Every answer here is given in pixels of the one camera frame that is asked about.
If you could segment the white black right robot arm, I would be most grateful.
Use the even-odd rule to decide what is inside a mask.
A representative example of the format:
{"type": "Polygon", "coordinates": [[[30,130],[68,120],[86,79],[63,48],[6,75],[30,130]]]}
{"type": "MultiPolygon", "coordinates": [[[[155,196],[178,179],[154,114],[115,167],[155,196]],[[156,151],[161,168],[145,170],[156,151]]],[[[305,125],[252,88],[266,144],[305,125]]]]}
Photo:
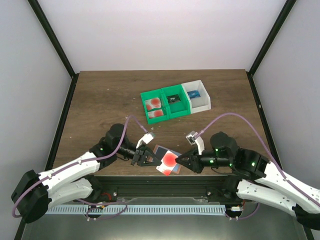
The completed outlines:
{"type": "Polygon", "coordinates": [[[320,191],[285,173],[262,154],[241,148],[224,132],[211,136],[211,150],[192,131],[186,138],[195,148],[176,158],[176,163],[200,174],[205,167],[229,167],[222,192],[228,199],[251,200],[279,209],[301,225],[320,229],[320,191]]]}

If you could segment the red circle card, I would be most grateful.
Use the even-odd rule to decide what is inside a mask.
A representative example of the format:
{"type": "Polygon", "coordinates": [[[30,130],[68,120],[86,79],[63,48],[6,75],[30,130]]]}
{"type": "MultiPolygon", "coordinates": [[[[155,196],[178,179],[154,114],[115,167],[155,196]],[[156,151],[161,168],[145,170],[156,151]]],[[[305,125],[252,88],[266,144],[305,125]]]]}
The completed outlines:
{"type": "Polygon", "coordinates": [[[158,170],[165,176],[169,176],[171,173],[178,174],[181,167],[178,163],[176,163],[177,157],[177,155],[168,150],[164,157],[161,159],[162,164],[157,166],[156,170],[158,170]]]}
{"type": "Polygon", "coordinates": [[[153,119],[153,118],[158,118],[158,117],[163,117],[165,114],[163,112],[162,109],[156,109],[156,110],[153,110],[153,111],[149,111],[148,112],[148,117],[150,119],[153,119]]]}

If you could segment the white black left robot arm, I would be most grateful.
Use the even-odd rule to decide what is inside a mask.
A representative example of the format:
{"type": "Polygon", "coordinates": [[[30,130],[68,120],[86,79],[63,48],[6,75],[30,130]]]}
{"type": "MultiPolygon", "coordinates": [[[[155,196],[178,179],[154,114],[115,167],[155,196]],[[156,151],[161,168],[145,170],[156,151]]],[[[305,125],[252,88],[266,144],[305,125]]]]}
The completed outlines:
{"type": "Polygon", "coordinates": [[[103,196],[103,186],[94,173],[114,163],[118,155],[130,160],[133,166],[161,165],[147,146],[155,138],[154,133],[146,132],[137,143],[132,143],[126,131],[125,125],[116,123],[77,159],[40,173],[27,171],[11,195],[13,216],[29,224],[49,209],[70,201],[83,200],[91,205],[114,201],[110,195],[103,196]]]}

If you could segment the pink leather card holder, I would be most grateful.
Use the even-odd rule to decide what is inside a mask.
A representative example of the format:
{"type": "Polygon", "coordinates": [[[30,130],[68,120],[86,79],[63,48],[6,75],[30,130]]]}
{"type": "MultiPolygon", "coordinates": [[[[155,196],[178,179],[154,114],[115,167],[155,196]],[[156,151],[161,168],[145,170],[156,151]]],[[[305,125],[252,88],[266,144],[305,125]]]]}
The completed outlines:
{"type": "Polygon", "coordinates": [[[153,152],[161,161],[161,165],[155,167],[157,171],[165,176],[180,173],[181,165],[176,163],[176,158],[181,155],[180,153],[160,145],[156,145],[153,152]]]}

